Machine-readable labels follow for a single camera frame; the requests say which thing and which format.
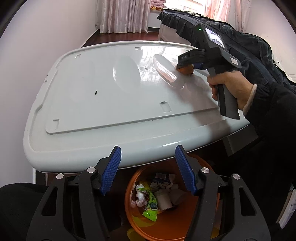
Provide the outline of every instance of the trash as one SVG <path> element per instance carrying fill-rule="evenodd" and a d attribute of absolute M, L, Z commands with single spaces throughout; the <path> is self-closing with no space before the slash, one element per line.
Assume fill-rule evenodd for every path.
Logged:
<path fill-rule="evenodd" d="M 166 189 L 168 192 L 173 185 L 175 174 L 163 174 L 157 172 L 155 177 L 152 179 L 150 187 L 153 189 Z"/>
<path fill-rule="evenodd" d="M 132 199 L 132 196 L 133 196 L 133 191 L 131 191 L 130 205 L 131 205 L 131 207 L 136 207 L 137 204 L 136 204 L 136 202 Z"/>
<path fill-rule="evenodd" d="M 186 198 L 187 193 L 180 190 L 180 189 L 171 189 L 170 193 L 168 194 L 170 201 L 174 205 L 179 205 L 181 202 L 183 202 Z"/>
<path fill-rule="evenodd" d="M 171 187 L 171 190 L 178 189 L 178 188 L 179 188 L 179 185 L 177 183 L 174 183 Z"/>
<path fill-rule="evenodd" d="M 143 206 L 146 206 L 147 205 L 147 201 L 146 201 L 146 192 L 142 192 L 141 190 L 139 190 L 139 188 L 142 188 L 144 189 L 144 185 L 143 184 L 140 184 L 140 185 L 137 185 L 136 186 L 136 191 L 137 191 L 137 200 L 136 200 L 136 204 L 138 207 L 143 207 Z"/>
<path fill-rule="evenodd" d="M 166 209 L 173 207 L 167 190 L 165 189 L 159 190 L 155 192 L 154 195 L 157 199 L 157 203 L 161 211 L 164 211 Z"/>
<path fill-rule="evenodd" d="M 157 219 L 157 200 L 150 190 L 145 188 L 139 188 L 139 190 L 149 194 L 149 202 L 143 212 L 143 216 L 155 222 Z"/>

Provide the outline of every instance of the blue gripper pad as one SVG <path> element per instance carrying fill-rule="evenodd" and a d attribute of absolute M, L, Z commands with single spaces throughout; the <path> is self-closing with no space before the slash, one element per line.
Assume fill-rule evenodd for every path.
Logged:
<path fill-rule="evenodd" d="M 186 189 L 195 195 L 197 192 L 197 188 L 195 186 L 195 175 L 179 146 L 176 147 L 175 156 Z"/>
<path fill-rule="evenodd" d="M 117 147 L 117 149 L 115 150 L 113 156 L 111 157 L 102 175 L 101 187 L 100 187 L 100 191 L 102 195 L 105 195 L 105 193 L 110 190 L 115 174 L 117 172 L 118 166 L 120 164 L 120 161 L 121 161 L 121 149 L 120 147 Z"/>

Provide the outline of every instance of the window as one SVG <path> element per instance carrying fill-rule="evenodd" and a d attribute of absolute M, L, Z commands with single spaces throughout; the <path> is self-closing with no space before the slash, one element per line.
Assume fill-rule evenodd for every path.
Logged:
<path fill-rule="evenodd" d="M 204 15 L 206 0 L 167 0 L 165 5 L 167 8 L 176 8 Z"/>

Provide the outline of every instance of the white cuff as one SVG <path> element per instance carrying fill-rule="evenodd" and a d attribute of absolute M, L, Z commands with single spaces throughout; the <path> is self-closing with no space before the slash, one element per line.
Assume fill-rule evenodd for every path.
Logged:
<path fill-rule="evenodd" d="M 251 108 L 251 105 L 253 103 L 253 99 L 254 99 L 255 94 L 256 94 L 256 90 L 257 90 L 257 85 L 254 84 L 253 88 L 252 88 L 252 91 L 251 91 L 251 94 L 250 94 L 250 96 L 248 98 L 248 101 L 247 101 L 246 105 L 244 106 L 244 108 L 242 109 L 242 113 L 243 113 L 244 116 L 248 113 L 249 109 Z"/>

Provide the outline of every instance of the white plastic lid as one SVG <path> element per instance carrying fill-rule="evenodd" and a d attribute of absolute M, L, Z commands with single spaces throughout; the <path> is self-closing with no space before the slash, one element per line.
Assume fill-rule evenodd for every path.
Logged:
<path fill-rule="evenodd" d="M 184 76 L 178 55 L 194 47 L 125 41 L 73 50 L 46 77 L 24 133 L 25 154 L 43 172 L 81 172 L 122 149 L 120 168 L 197 149 L 248 124 L 223 117 L 207 71 Z"/>

